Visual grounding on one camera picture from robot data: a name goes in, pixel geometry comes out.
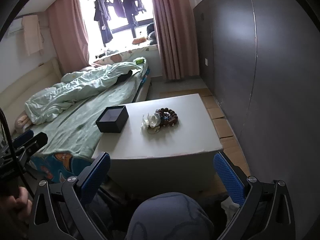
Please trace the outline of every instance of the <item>black cable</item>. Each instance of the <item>black cable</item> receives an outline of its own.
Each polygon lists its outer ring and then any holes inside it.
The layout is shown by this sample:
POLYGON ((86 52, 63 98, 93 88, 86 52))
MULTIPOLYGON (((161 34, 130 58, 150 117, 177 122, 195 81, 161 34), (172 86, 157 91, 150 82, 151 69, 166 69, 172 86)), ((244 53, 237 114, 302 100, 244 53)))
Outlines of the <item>black cable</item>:
POLYGON ((27 180, 23 176, 22 169, 20 167, 19 161, 17 159, 17 156, 15 154, 15 150, 14 150, 14 147, 13 147, 12 138, 11 138, 11 135, 10 135, 10 130, 9 130, 9 127, 8 127, 8 123, 7 123, 7 120, 6 120, 5 116, 4 116, 4 112, 2 111, 1 108, 0 108, 0 122, 1 122, 1 126, 4 124, 4 126, 3 126, 4 133, 5 133, 5 136, 7 138, 7 143, 8 143, 8 146, 9 146, 9 150, 10 150, 10 153, 11 153, 12 160, 16 164, 19 176, 20 176, 24 186, 28 190, 30 196, 32 198, 34 198, 35 195, 33 194, 32 189, 31 189, 30 185, 28 184, 27 180))

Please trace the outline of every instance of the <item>metal bolt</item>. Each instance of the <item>metal bolt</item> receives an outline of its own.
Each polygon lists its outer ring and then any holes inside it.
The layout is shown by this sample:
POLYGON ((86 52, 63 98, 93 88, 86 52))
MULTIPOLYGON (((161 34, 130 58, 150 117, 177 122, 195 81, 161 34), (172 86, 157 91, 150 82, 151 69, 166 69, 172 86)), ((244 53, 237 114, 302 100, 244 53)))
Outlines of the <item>metal bolt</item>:
POLYGON ((281 187, 284 187, 285 186, 285 182, 283 180, 279 180, 278 181, 278 184, 281 186, 281 187))
POLYGON ((254 176, 250 176, 249 177, 249 181, 252 182, 252 183, 255 183, 255 182, 257 182, 257 178, 254 177, 254 176))
POLYGON ((46 183, 47 183, 46 180, 41 180, 41 181, 39 182, 39 186, 42 187, 42 186, 44 186, 46 183))
POLYGON ((76 179, 77 179, 77 177, 71 176, 71 177, 68 178, 68 182, 72 183, 72 182, 74 182, 76 179))

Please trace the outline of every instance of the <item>upholstered headboard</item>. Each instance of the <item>upholstered headboard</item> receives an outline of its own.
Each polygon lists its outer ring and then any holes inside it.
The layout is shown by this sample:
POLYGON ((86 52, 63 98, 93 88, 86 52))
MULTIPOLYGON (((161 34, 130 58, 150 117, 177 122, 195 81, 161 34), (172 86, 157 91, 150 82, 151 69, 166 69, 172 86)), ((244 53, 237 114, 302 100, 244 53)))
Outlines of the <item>upholstered headboard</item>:
POLYGON ((24 103, 32 95, 59 83, 61 72, 58 61, 52 58, 31 70, 0 93, 0 107, 4 111, 10 133, 14 132, 14 122, 24 110, 24 103))

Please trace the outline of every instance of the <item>person's hand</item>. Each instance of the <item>person's hand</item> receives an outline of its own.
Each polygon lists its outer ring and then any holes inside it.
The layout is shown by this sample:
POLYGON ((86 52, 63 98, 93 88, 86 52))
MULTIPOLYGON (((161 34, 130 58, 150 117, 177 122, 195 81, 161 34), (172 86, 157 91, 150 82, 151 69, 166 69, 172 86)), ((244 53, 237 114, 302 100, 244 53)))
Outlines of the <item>person's hand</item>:
POLYGON ((32 202, 28 199, 28 191, 19 187, 19 197, 0 197, 0 207, 4 211, 15 211, 20 221, 28 222, 31 214, 32 202))

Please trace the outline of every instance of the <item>pink curtain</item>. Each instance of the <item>pink curtain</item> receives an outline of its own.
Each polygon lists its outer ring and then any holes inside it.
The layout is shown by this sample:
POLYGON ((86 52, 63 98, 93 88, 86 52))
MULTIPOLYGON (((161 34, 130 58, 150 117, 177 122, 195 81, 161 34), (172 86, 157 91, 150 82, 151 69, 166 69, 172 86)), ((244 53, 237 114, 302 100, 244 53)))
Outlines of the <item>pink curtain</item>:
POLYGON ((89 66, 88 34, 79 0, 56 0, 48 9, 49 28, 62 71, 89 66))
POLYGON ((199 75, 196 26, 189 0, 153 0, 165 78, 199 75))

